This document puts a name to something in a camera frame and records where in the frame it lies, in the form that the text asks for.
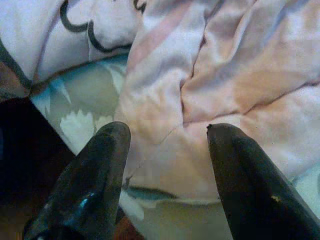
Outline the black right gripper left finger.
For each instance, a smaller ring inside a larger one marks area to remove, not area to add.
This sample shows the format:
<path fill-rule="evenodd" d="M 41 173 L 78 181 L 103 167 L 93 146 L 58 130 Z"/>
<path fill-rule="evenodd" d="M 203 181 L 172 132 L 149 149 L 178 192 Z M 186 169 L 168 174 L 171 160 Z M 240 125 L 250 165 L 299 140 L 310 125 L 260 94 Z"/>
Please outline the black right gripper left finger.
<path fill-rule="evenodd" d="M 131 142 L 120 121 L 101 127 L 63 170 L 25 240 L 111 240 Z"/>

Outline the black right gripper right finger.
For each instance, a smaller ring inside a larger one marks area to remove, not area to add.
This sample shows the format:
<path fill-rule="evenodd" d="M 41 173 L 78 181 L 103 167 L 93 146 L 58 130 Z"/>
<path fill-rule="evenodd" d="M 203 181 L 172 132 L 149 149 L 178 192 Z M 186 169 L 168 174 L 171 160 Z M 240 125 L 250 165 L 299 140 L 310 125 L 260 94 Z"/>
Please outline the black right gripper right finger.
<path fill-rule="evenodd" d="M 219 123 L 207 126 L 207 141 L 233 239 L 319 239 L 319 218 L 253 138 Z"/>

